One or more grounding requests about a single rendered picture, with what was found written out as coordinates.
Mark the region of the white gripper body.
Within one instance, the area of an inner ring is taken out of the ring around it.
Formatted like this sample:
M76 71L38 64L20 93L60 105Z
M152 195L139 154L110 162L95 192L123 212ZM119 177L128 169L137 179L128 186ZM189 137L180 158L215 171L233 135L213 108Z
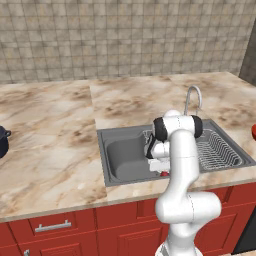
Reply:
M170 160L164 159L149 159L149 170L151 172L157 171L161 173L162 171L168 172L170 170Z

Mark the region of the grey sink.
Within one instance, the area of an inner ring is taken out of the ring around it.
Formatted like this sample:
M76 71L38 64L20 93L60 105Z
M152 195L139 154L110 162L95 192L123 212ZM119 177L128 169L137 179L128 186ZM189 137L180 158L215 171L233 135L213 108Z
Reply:
M199 166L201 173L256 165L256 161L213 120L203 119L204 129L211 129L220 135L242 158L242 164L232 168L212 171L203 171ZM152 130L151 125L101 129L97 131L104 181L107 187L161 179L157 171L151 172L149 170L148 160L144 155L144 130Z

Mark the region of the red cupboard door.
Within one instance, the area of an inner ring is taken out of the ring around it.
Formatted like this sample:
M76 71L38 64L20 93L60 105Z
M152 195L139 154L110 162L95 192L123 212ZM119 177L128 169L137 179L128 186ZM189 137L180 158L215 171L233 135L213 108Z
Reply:
M20 243L19 247L30 256L98 256L95 231Z
M155 214L155 199L95 210L99 256L155 256L168 226Z
M221 201L221 215L197 233L195 245L204 256L220 256L233 251L256 207L256 182L211 192Z

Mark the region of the silver tap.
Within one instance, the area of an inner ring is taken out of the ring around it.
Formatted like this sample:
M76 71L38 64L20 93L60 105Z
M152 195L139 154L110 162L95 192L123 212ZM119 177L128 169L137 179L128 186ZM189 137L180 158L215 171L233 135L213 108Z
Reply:
M188 114L188 105L190 103L190 96L191 96L191 93L192 93L193 90L196 91L197 96L198 96L198 106L197 106L197 109L196 109L196 115L198 114L198 111L202 107L202 94L201 94L201 90L200 90L200 88L198 86L192 85L192 86L190 86L188 88L188 91L187 91L185 108L184 108L184 115Z

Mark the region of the red drawer front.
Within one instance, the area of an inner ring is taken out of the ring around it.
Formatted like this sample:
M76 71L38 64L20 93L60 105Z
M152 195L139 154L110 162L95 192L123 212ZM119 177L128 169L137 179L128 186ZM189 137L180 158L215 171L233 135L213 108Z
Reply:
M48 226L61 224L65 220L72 222L72 227L35 233L35 228L39 224ZM18 243L34 242L95 230L94 212L92 209L16 220L11 221L9 225Z
M0 256L21 256L17 243L6 223L0 223Z

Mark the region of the black appliance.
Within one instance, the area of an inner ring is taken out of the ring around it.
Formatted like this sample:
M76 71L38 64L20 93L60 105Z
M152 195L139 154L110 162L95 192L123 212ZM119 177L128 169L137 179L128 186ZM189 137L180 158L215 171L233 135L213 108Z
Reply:
M256 215L248 221L232 255L256 250Z

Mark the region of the dark blue pot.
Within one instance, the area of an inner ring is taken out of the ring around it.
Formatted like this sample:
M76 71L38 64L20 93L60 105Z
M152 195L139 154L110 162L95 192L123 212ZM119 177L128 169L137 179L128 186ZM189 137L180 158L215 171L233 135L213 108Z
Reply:
M11 135L10 130L0 126L0 158L3 158L9 150L8 137Z

